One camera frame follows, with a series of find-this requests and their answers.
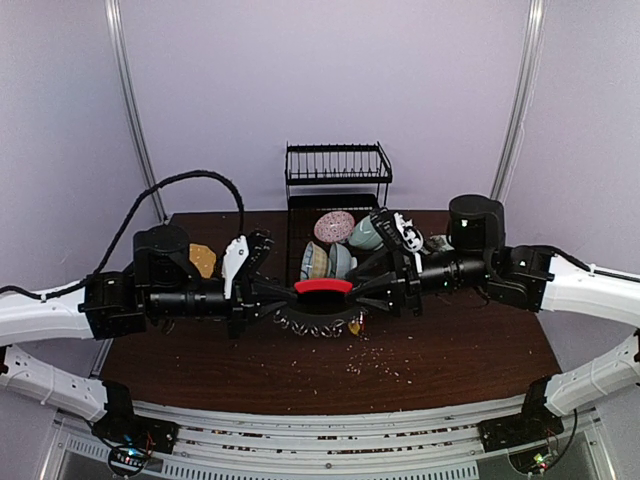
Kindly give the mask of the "yellow tag key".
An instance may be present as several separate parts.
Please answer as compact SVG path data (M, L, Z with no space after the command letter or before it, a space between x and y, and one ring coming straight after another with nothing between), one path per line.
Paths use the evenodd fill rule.
M348 329L354 336L359 336L362 331L362 326L359 322L350 322L348 324Z

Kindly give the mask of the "large grey red keyring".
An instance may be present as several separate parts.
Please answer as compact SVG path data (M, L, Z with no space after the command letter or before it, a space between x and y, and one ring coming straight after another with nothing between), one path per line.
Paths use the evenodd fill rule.
M298 298L287 304L298 312L298 316L287 323L274 322L281 328L299 336L338 338L343 332L350 333L350 322L359 322L362 326L360 335L365 332L368 312L349 302L352 289L349 281L317 278L298 281L293 289Z

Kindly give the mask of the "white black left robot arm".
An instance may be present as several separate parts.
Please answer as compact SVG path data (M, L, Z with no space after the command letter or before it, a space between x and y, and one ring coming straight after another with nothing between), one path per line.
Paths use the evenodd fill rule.
M190 258L187 233L174 225L133 238L133 261L123 271L91 275L75 285L34 294L1 295L1 385L91 423L104 423L123 444L144 433L126 386L82 378L32 357L22 344L39 340L106 340L142 333L148 324L221 319L232 335L290 305L294 290L260 277L256 267L271 240L261 232L231 241L222 274L205 278Z

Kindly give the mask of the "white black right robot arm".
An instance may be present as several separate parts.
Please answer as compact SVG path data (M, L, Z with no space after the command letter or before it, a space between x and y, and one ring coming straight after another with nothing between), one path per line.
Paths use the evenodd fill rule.
M351 270L348 298L397 314L422 311L425 295L470 288L485 300L530 312L570 312L639 325L639 278L584 263L549 245L506 244L504 207L479 194L448 206L448 249L434 252L401 213L371 212L382 247Z

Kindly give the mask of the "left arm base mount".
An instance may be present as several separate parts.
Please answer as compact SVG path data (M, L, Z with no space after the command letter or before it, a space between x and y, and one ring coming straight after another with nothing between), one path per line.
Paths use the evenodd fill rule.
M107 466L117 477L140 474L155 453L171 454L179 425L175 422L134 415L127 420L85 421L91 434L108 450Z

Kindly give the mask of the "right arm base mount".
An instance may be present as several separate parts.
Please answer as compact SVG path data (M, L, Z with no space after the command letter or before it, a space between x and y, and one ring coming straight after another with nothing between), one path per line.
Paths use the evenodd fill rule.
M542 475L561 457L562 419L554 415L514 414L484 420L478 431L485 453L507 450L511 466L519 473Z

